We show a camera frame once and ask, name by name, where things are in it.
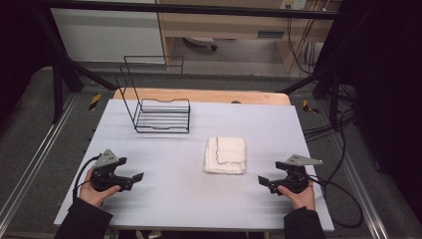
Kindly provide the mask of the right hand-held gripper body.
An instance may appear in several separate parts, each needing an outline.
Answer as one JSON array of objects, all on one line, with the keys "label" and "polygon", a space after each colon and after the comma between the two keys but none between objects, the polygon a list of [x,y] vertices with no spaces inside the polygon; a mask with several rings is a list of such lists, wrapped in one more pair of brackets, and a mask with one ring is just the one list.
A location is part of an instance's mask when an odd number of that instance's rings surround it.
[{"label": "right hand-held gripper body", "polygon": [[319,159],[313,159],[310,157],[293,154],[284,162],[288,169],[284,170],[287,176],[284,179],[278,179],[270,181],[271,186],[269,187],[271,193],[277,193],[281,195],[278,190],[279,185],[287,187],[293,193],[301,193],[306,189],[309,184],[309,178],[306,171],[307,165],[321,165],[322,161]]}]

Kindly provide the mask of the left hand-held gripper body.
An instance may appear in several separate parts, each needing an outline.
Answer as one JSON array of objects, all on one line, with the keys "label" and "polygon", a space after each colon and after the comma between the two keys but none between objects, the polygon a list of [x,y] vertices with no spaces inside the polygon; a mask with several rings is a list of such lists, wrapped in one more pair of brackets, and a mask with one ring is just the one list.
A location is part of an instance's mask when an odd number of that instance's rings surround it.
[{"label": "left hand-held gripper body", "polygon": [[119,158],[110,149],[106,149],[97,159],[91,178],[92,187],[96,191],[105,191],[115,185],[120,186],[120,191],[132,189],[133,183],[128,181],[129,177],[114,174],[120,166],[117,165]]}]

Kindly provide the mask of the white towel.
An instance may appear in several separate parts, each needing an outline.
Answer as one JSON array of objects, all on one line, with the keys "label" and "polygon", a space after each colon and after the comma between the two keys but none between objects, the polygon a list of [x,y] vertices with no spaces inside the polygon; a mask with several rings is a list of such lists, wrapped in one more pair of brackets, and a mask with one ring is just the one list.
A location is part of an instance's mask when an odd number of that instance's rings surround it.
[{"label": "white towel", "polygon": [[213,136],[206,143],[203,170],[241,175],[246,171],[246,143],[242,137]]}]

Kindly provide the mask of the black wire rack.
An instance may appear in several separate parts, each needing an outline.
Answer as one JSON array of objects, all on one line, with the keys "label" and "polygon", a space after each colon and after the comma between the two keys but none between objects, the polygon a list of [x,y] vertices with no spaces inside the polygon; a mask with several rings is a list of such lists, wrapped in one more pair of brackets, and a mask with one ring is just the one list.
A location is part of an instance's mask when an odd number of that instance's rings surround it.
[{"label": "black wire rack", "polygon": [[115,77],[133,128],[138,133],[189,133],[190,101],[181,97],[161,100],[140,91],[140,81],[153,75],[183,74],[184,59],[170,56],[124,56]]}]

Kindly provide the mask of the person's left hand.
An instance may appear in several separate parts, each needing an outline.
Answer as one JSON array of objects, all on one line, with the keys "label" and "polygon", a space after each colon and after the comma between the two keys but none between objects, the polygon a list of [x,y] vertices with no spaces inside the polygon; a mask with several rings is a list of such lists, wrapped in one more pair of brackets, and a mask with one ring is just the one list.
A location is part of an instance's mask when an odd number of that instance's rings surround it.
[{"label": "person's left hand", "polygon": [[100,207],[107,198],[120,191],[120,186],[115,185],[105,191],[96,191],[91,185],[92,173],[93,169],[90,168],[84,184],[80,187],[80,198],[92,206]]}]

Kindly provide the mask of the person's right hand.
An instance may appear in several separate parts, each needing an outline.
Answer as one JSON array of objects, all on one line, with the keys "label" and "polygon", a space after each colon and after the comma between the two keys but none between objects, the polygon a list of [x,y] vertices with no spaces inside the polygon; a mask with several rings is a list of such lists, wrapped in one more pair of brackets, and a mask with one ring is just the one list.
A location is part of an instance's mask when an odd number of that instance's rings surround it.
[{"label": "person's right hand", "polygon": [[314,185],[310,181],[308,186],[301,193],[293,193],[283,185],[278,186],[278,190],[293,203],[295,209],[306,208],[307,210],[316,209]]}]

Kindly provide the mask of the yellow black tape strip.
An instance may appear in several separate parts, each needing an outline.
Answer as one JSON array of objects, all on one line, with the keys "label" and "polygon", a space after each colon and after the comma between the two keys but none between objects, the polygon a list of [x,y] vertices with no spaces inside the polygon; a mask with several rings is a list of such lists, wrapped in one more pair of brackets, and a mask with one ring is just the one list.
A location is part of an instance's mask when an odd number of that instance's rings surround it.
[{"label": "yellow black tape strip", "polygon": [[94,97],[93,97],[93,99],[90,103],[90,106],[89,106],[89,111],[95,110],[95,108],[96,108],[98,102],[100,101],[101,97],[102,97],[102,94],[95,94],[94,95]]},{"label": "yellow black tape strip", "polygon": [[307,100],[303,100],[303,110],[306,112],[311,112],[313,114],[319,114],[319,110],[311,108]]}]

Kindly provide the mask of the white cabinet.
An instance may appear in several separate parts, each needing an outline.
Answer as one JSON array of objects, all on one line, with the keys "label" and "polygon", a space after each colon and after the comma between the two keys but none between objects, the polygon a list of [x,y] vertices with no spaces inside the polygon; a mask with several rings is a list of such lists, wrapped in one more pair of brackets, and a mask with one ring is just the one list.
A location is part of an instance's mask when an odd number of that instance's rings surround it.
[{"label": "white cabinet", "polygon": [[162,56],[153,13],[53,9],[68,55],[77,62],[122,62],[124,56]]}]

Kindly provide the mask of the black curtain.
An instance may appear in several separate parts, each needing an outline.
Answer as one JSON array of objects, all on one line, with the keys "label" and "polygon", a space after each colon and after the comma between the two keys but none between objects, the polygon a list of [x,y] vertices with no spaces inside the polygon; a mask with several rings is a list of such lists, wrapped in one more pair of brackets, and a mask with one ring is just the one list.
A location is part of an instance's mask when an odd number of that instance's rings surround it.
[{"label": "black curtain", "polygon": [[318,61],[339,52],[343,84],[381,168],[422,221],[422,0],[342,0]]},{"label": "black curtain", "polygon": [[0,124],[11,114],[33,74],[52,66],[49,43],[30,0],[0,0]]}]

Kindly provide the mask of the white chair base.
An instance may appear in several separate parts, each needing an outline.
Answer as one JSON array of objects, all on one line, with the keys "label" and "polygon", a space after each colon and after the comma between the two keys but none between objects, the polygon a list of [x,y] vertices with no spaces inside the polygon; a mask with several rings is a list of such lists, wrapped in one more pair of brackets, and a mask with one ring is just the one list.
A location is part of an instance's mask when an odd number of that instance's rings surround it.
[{"label": "white chair base", "polygon": [[209,47],[212,51],[216,51],[218,49],[215,41],[212,38],[185,37],[184,40],[194,45]]}]

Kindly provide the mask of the light wooden desk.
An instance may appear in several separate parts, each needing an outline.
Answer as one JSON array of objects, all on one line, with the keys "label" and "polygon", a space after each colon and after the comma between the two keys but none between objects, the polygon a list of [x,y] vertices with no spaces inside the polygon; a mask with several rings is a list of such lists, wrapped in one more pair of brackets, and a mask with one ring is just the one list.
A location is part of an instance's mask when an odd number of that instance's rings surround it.
[{"label": "light wooden desk", "polygon": [[[280,8],[282,0],[155,0],[155,2],[288,10]],[[335,0],[308,0],[303,10],[337,11],[339,6]],[[330,20],[171,13],[160,13],[158,19],[166,53],[171,49],[170,42],[176,38],[273,40],[287,72],[297,67],[304,45],[324,42],[332,25]]]}]

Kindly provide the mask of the aluminium rail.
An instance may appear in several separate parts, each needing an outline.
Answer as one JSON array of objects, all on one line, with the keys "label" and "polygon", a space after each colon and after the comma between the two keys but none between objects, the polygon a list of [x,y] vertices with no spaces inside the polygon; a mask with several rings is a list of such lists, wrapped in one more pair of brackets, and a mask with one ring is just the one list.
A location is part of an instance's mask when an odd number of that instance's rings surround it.
[{"label": "aluminium rail", "polygon": [[59,117],[58,121],[50,126],[47,134],[45,135],[37,151],[31,158],[31,161],[29,162],[28,166],[20,177],[17,185],[14,187],[12,193],[10,194],[4,206],[0,210],[0,237],[5,233],[7,227],[9,226],[12,218],[14,217],[17,209],[19,208],[35,176],[37,175],[42,164],[44,163],[44,160],[50,152],[50,149],[54,145],[56,138],[61,132],[63,125],[67,121],[79,97],[79,94],[69,95],[63,107],[64,112]]},{"label": "aluminium rail", "polygon": [[348,155],[345,147],[345,139],[340,133],[331,136],[331,140],[335,146],[335,150],[340,156],[341,166],[350,184],[355,198],[362,208],[362,214],[366,225],[373,239],[389,239],[389,235],[385,226],[378,215],[375,205],[363,184],[362,179],[357,172],[356,167],[352,163],[351,157]]}]

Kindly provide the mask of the white wall socket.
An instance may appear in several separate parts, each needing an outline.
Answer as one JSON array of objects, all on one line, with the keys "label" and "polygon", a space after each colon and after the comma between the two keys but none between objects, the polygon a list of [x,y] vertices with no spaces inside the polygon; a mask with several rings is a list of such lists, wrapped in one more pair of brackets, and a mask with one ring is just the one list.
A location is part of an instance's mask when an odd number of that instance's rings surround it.
[{"label": "white wall socket", "polygon": [[303,10],[308,0],[282,0],[281,9]]}]

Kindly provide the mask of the black metal frame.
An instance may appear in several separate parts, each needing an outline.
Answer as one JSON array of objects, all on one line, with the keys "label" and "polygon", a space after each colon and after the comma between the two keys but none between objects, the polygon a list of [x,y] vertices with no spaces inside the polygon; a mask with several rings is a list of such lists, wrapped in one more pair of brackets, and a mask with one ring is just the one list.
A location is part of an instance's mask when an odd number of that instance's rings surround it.
[{"label": "black metal frame", "polygon": [[155,4],[155,3],[129,3],[110,1],[76,1],[76,0],[28,0],[28,5],[33,11],[41,29],[46,34],[51,55],[57,66],[53,68],[55,83],[55,120],[58,120],[62,110],[59,109],[59,96],[62,94],[59,88],[60,81],[64,80],[72,92],[80,92],[82,82],[77,75],[82,75],[93,80],[108,90],[116,90],[117,86],[100,78],[85,67],[76,63],[68,56],[61,41],[61,36],[53,29],[47,20],[46,13],[51,9],[76,9],[94,11],[117,11],[117,12],[147,12],[147,13],[171,13],[171,14],[194,14],[216,16],[248,16],[260,18],[286,18],[286,19],[316,19],[316,20],[348,20],[349,13],[322,12],[309,10],[273,10],[265,8],[245,8],[226,6],[204,5],[180,5],[180,4]]}]

